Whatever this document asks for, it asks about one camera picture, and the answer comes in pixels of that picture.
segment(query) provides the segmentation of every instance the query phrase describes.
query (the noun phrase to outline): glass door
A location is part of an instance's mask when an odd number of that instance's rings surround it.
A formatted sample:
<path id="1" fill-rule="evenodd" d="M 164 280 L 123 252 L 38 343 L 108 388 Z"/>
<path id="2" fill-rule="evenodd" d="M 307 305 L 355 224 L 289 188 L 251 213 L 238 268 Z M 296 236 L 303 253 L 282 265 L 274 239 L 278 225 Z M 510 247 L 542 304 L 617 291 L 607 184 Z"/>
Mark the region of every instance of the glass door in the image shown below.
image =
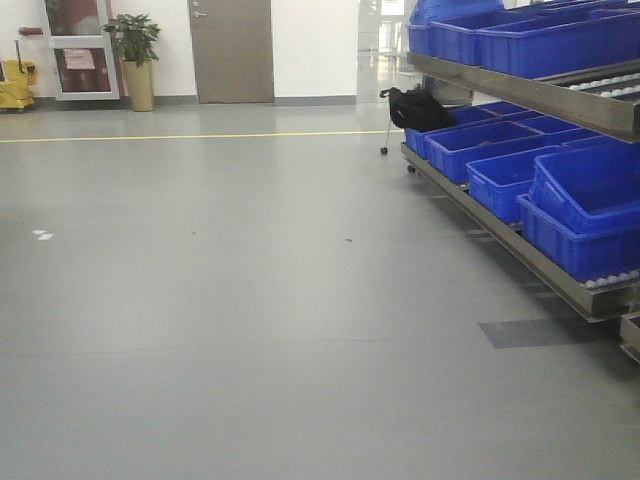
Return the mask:
<path id="1" fill-rule="evenodd" d="M 109 0 L 42 0 L 44 34 L 58 77 L 58 100 L 120 98 L 109 21 Z"/>

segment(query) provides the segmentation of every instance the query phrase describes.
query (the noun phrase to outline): yellow mop bucket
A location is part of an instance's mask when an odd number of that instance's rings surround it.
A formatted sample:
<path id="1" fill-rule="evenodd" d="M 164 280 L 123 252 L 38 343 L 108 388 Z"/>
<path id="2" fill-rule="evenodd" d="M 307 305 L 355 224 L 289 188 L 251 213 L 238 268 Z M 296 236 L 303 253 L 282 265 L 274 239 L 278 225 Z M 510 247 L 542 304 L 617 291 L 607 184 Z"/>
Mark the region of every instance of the yellow mop bucket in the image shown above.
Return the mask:
<path id="1" fill-rule="evenodd" d="M 20 45 L 16 41 L 18 60 L 2 62 L 4 81 L 0 82 L 0 108 L 22 111 L 34 102 L 29 85 L 37 81 L 37 70 L 33 62 L 23 62 L 20 58 Z"/>

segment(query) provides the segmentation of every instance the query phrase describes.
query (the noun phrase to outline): shelf frame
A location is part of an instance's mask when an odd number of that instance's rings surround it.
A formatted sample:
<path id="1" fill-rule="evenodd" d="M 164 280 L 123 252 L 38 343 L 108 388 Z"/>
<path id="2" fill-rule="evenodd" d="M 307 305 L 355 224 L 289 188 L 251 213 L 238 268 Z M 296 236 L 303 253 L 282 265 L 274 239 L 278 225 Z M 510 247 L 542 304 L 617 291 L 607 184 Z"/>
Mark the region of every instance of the shelf frame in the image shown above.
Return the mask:
<path id="1" fill-rule="evenodd" d="M 640 59 L 537 80 L 416 53 L 409 53 L 407 60 L 429 77 L 562 118 L 625 142 L 640 142 L 640 105 L 562 86 L 604 78 L 608 74 L 640 71 Z"/>
<path id="2" fill-rule="evenodd" d="M 437 186 L 464 213 L 490 233 L 504 248 L 520 260 L 590 323 L 619 318 L 636 305 L 638 282 L 626 282 L 599 289 L 587 289 L 542 252 L 537 250 L 509 225 L 476 202 L 461 186 L 402 144 L 407 162 Z"/>

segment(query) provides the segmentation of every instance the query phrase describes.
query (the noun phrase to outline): plant pot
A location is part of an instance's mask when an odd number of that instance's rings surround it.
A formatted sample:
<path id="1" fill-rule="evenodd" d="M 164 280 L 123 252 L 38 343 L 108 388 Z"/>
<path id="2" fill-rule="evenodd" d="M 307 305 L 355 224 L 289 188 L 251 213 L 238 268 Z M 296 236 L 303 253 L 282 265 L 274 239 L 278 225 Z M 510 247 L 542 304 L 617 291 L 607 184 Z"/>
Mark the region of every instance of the plant pot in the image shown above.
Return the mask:
<path id="1" fill-rule="evenodd" d="M 125 61 L 122 65 L 133 111 L 150 112 L 154 107 L 151 62 L 137 66 L 136 62 Z"/>

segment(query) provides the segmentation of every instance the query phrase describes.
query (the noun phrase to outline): potted plant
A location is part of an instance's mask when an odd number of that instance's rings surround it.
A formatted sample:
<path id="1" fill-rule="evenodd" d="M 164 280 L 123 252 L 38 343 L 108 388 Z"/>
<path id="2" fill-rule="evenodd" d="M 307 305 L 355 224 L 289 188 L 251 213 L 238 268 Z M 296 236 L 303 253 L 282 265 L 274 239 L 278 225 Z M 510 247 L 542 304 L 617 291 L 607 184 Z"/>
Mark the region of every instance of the potted plant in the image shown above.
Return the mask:
<path id="1" fill-rule="evenodd" d="M 113 51 L 122 60 L 124 78 L 136 112 L 153 110 L 153 73 L 151 61 L 158 60 L 153 42 L 160 29 L 149 15 L 118 15 L 106 25 L 105 32 L 114 34 Z"/>

